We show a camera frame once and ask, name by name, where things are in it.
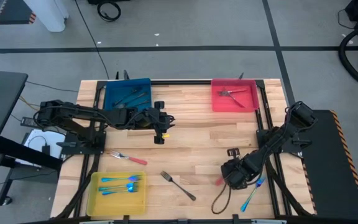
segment blue tray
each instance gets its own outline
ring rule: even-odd
[[[104,97],[104,109],[112,110],[116,108],[114,106],[115,102],[121,100],[123,97],[130,95],[133,89],[136,89],[137,92],[133,93],[131,96],[126,97],[122,100],[121,103],[126,103],[136,98],[142,93],[147,93],[145,96],[140,97],[134,101],[128,103],[126,108],[131,108],[131,105],[136,105],[138,103],[144,102],[145,100],[149,100],[149,103],[136,106],[136,108],[140,111],[143,109],[150,108],[152,106],[152,82],[149,78],[140,78],[135,80],[124,80],[124,81],[113,81],[107,82],[106,84],[106,94]]]

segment red tray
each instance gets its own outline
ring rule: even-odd
[[[258,93],[255,80],[212,79],[212,110],[214,112],[254,112],[259,108]],[[221,96],[219,91],[245,90],[231,93],[238,101],[230,96]]]

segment yellow tray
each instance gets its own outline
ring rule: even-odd
[[[99,187],[110,187],[128,184],[129,180],[102,182],[102,177],[125,178],[140,175],[137,192],[120,192],[102,195]],[[146,175],[144,172],[95,172],[89,184],[88,206],[86,214],[91,217],[109,215],[141,215],[145,212]]]

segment wooden tabletop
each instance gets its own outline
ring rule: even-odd
[[[279,79],[264,81],[273,123],[281,126],[287,107],[281,82]],[[93,105],[96,82],[81,82],[78,104]],[[262,97],[260,91],[258,93],[266,128]],[[100,172],[142,170],[147,174],[146,212],[143,215],[131,215],[130,219],[223,219],[232,218],[232,214],[238,214],[240,218],[273,218],[267,180],[250,201],[246,212],[241,212],[240,207],[253,187],[232,190],[226,211],[220,215],[211,212],[211,204],[223,187],[215,186],[214,183],[221,176],[220,166],[229,159],[226,150],[238,147],[241,154],[246,154],[257,149],[255,113],[212,112],[210,85],[153,86],[152,100],[164,101],[165,111],[176,119],[176,126],[168,130],[170,137],[165,140],[165,144],[154,144],[153,130],[118,131],[107,128],[106,149],[99,163]],[[89,125],[87,121],[77,122],[83,126]],[[143,166],[106,154],[113,149],[144,159],[148,164]],[[289,154],[281,154],[281,159],[287,187],[307,211],[314,213],[301,161]],[[82,162],[83,156],[78,155],[64,163],[51,217],[58,215],[76,192]],[[168,172],[197,200],[190,200],[178,187],[161,177],[159,173],[162,170]],[[228,193],[227,188],[215,204],[215,211],[226,204]],[[281,194],[277,195],[283,213]],[[85,192],[81,215],[85,215],[87,199],[88,192]],[[97,218],[122,220],[122,216]]]

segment concrete floor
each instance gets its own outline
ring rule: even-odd
[[[268,0],[281,46],[338,46],[351,30],[337,24],[336,14],[349,0]],[[50,33],[39,20],[32,25],[0,26],[0,49],[93,47],[73,1],[65,1],[70,18],[61,33]],[[273,46],[260,0],[133,0],[120,2],[122,17],[102,21],[96,7],[78,4],[99,47],[158,46]],[[346,15],[343,23],[351,26]],[[352,45],[358,45],[353,39]],[[348,52],[354,65],[358,51]],[[164,52],[102,52],[110,77],[128,70],[131,78],[282,78],[274,51],[212,50]],[[337,53],[283,52],[296,100],[315,109],[336,110],[358,171],[358,83],[342,67]],[[94,52],[0,54],[0,70],[29,74],[29,81],[77,90],[80,80],[105,79]],[[22,96],[30,103],[61,99],[75,102],[76,94],[27,84]],[[34,111],[17,103],[13,115]],[[2,135],[21,142],[29,128],[9,119]],[[0,170],[0,182],[6,170]],[[46,220],[55,182],[15,181],[9,195],[14,204],[0,207],[0,223]]]

